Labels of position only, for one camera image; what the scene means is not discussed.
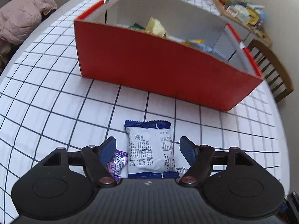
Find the red white cardboard box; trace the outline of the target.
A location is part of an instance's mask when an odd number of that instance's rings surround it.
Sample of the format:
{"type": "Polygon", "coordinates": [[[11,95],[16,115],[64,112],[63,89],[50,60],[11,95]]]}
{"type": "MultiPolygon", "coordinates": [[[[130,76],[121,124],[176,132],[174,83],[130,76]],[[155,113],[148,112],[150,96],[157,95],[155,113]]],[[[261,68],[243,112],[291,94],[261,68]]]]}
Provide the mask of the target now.
{"type": "Polygon", "coordinates": [[[74,20],[81,75],[229,111],[263,82],[249,50],[222,18],[182,0],[100,0],[74,20]],[[150,18],[168,36],[146,28],[150,18]],[[219,59],[181,42],[203,39],[219,59]]]}

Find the white blue snack packet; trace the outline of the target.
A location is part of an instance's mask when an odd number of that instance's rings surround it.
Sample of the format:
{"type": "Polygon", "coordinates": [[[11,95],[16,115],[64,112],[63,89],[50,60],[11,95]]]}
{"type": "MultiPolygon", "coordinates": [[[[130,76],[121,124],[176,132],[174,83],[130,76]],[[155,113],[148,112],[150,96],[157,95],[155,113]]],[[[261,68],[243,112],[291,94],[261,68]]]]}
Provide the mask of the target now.
{"type": "Polygon", "coordinates": [[[124,127],[129,135],[128,178],[179,178],[169,121],[126,120],[124,127]]]}

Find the yellow gold snack packet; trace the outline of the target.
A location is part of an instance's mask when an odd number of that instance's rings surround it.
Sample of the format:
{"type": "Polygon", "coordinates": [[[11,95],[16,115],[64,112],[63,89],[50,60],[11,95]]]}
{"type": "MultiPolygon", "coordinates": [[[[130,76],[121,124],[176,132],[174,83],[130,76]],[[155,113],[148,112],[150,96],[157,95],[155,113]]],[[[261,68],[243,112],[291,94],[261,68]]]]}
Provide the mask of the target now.
{"type": "Polygon", "coordinates": [[[191,41],[183,41],[181,42],[182,45],[185,45],[185,46],[192,46],[192,42],[191,41]]]}

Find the light blue snack packet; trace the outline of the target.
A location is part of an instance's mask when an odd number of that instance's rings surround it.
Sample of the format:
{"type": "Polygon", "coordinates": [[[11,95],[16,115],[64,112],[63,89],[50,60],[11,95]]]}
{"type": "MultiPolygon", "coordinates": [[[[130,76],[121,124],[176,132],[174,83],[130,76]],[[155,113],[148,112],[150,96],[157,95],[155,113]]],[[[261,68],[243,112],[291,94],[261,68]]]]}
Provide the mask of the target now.
{"type": "Polygon", "coordinates": [[[213,55],[214,57],[217,57],[222,60],[226,60],[226,57],[223,53],[219,52],[218,50],[214,49],[213,47],[211,47],[209,45],[206,45],[204,43],[197,43],[197,42],[192,42],[192,45],[202,52],[209,53],[210,55],[213,55]]]}

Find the pink puffer jacket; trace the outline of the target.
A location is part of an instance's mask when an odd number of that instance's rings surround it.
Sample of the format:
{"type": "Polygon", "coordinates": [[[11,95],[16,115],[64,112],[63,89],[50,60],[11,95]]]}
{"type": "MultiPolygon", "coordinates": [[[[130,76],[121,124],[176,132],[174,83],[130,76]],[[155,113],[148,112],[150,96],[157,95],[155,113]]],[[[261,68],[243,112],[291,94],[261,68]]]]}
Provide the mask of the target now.
{"type": "Polygon", "coordinates": [[[57,10],[55,0],[11,0],[1,8],[1,47],[19,45],[57,10]]]}

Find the white black grid tablecloth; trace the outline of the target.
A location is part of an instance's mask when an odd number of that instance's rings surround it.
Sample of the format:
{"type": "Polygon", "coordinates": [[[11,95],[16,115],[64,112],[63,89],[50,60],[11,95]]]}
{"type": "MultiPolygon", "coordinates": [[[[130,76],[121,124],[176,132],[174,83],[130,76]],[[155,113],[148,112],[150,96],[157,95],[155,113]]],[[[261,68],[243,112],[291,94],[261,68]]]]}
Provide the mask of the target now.
{"type": "MultiPolygon", "coordinates": [[[[58,147],[76,151],[109,136],[125,151],[126,120],[171,123],[175,163],[188,164],[179,139],[217,150],[240,147],[281,179],[278,132],[265,84],[229,112],[220,112],[102,81],[83,78],[76,54],[73,21],[99,0],[79,0],[37,30],[36,39],[11,60],[1,82],[1,223],[17,217],[11,199],[15,182],[58,147]]],[[[185,0],[210,10],[210,0],[185,0]]]]}

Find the green snack wrapper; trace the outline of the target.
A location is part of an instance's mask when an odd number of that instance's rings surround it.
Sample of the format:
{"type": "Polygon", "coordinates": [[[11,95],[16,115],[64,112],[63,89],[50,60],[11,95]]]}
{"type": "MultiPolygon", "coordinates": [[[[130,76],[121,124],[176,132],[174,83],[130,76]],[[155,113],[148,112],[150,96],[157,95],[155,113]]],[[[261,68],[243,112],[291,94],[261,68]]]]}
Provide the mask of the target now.
{"type": "Polygon", "coordinates": [[[145,30],[144,27],[140,26],[137,23],[133,24],[132,26],[129,26],[129,29],[145,30]]]}

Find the tissue box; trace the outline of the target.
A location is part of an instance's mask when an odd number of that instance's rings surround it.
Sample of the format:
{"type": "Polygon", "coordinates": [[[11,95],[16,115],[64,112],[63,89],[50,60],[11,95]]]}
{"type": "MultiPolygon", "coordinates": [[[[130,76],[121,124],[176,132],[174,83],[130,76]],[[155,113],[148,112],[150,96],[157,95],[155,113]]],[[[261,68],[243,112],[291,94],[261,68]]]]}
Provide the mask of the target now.
{"type": "Polygon", "coordinates": [[[240,20],[240,21],[245,21],[246,15],[246,8],[243,5],[230,5],[226,11],[234,18],[240,20]]]}

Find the wooden top side cabinet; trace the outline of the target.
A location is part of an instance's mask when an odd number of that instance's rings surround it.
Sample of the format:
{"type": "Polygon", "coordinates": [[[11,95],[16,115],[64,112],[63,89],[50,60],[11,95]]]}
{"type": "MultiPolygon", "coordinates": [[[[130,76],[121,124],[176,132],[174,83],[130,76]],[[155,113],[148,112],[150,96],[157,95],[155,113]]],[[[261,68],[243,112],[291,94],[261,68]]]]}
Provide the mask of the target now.
{"type": "Polygon", "coordinates": [[[219,0],[212,0],[220,13],[220,17],[229,22],[235,31],[239,34],[242,41],[247,45],[253,39],[259,39],[268,47],[272,46],[272,40],[263,27],[256,29],[254,26],[258,24],[258,17],[253,12],[235,9],[234,6],[226,7],[219,0]]]}

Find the pale yellow snack bag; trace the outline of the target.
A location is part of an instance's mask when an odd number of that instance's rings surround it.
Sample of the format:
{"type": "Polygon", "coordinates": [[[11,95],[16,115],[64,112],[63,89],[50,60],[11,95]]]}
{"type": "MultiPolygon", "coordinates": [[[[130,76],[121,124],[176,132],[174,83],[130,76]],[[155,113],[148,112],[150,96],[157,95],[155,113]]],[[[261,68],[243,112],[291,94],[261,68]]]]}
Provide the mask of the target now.
{"type": "Polygon", "coordinates": [[[145,31],[161,38],[167,38],[168,36],[165,28],[161,25],[161,22],[153,17],[150,18],[145,31]]]}

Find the purple candy packet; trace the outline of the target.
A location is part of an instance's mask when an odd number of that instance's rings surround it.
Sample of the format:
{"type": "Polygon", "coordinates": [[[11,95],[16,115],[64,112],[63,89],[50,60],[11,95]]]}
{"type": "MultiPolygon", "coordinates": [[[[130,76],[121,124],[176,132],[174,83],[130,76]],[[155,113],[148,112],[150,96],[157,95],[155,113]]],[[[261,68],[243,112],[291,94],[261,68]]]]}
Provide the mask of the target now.
{"type": "Polygon", "coordinates": [[[112,158],[107,163],[108,172],[117,181],[128,177],[128,153],[115,150],[112,158]]]}

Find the brown wooden chair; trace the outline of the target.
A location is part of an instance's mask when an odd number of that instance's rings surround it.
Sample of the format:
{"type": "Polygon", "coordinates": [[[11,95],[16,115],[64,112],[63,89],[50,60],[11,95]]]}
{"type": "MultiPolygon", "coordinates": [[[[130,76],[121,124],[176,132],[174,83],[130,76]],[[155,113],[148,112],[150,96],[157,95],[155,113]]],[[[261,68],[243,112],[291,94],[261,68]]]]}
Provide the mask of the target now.
{"type": "Polygon", "coordinates": [[[293,82],[283,63],[263,42],[253,39],[247,46],[258,69],[279,103],[294,91],[293,82]]]}

